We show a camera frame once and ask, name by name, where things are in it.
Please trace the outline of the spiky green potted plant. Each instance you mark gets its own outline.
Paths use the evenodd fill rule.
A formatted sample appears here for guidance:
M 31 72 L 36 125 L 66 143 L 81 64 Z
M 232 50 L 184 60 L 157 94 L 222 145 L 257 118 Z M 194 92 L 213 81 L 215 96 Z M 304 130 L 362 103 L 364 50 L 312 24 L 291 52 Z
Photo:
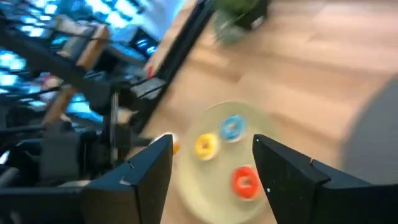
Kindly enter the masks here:
M 213 0 L 216 39 L 234 44 L 267 18 L 270 0 Z

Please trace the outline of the blue donut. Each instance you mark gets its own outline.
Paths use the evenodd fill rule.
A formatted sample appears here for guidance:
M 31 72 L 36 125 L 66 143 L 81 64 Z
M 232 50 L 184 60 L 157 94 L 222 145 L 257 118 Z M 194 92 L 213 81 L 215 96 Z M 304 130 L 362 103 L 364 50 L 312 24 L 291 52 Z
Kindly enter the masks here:
M 220 123 L 219 135 L 224 141 L 237 142 L 247 130 L 246 118 L 240 114 L 231 114 Z

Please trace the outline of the black table edge rail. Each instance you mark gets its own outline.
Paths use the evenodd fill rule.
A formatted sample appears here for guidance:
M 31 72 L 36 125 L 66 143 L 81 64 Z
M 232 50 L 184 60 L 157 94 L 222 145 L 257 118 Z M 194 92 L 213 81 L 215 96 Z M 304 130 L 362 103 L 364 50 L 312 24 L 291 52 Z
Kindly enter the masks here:
M 178 70 L 183 65 L 192 47 L 203 32 L 206 24 L 213 13 L 211 0 L 195 0 L 190 14 L 185 19 L 174 38 L 172 44 L 167 49 L 167 53 L 156 67 L 154 76 L 163 79 L 164 85 L 156 89 L 159 93 L 153 99 L 145 99 L 147 106 L 144 110 L 135 114 L 130 124 L 135 132 L 141 133 L 156 111 L 161 100 L 163 100 L 167 89 L 173 82 Z

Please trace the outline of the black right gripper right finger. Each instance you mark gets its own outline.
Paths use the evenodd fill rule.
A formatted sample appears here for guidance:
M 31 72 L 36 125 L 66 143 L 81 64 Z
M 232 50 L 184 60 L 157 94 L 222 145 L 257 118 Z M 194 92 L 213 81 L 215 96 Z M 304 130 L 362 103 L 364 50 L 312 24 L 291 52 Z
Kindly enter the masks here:
M 252 153 L 277 224 L 354 224 L 350 190 L 370 183 L 263 134 Z

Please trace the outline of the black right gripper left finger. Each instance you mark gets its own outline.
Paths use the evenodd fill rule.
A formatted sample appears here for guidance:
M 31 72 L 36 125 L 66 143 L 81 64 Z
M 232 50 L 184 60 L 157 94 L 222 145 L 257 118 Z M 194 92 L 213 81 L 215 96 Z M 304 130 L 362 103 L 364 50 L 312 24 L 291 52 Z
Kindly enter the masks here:
M 90 182 L 81 193 L 85 224 L 160 224 L 173 154 L 167 134 Z

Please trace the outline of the cream round plate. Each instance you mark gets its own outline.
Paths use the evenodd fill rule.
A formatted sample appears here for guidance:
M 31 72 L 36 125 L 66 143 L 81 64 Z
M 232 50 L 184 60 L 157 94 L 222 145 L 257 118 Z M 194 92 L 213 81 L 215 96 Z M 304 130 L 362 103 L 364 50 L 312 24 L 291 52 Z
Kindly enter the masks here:
M 220 123 L 231 114 L 240 114 L 247 121 L 246 134 L 237 142 L 224 141 L 219 135 Z M 219 151 L 214 158 L 203 161 L 195 155 L 194 145 L 206 133 L 217 135 Z M 253 200 L 240 199 L 231 189 L 236 168 L 249 165 L 256 169 L 252 153 L 255 134 L 275 135 L 265 113 L 246 103 L 227 101 L 204 111 L 184 135 L 177 185 L 184 205 L 205 224 L 276 224 L 260 180 L 259 194 Z

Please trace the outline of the yellow donut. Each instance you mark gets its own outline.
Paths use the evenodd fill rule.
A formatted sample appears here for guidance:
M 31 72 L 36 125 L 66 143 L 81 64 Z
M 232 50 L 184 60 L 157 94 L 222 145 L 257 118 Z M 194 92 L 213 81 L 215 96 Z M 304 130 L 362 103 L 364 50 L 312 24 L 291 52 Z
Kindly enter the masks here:
M 215 133 L 200 135 L 195 141 L 194 153 L 200 160 L 208 161 L 219 151 L 219 140 Z

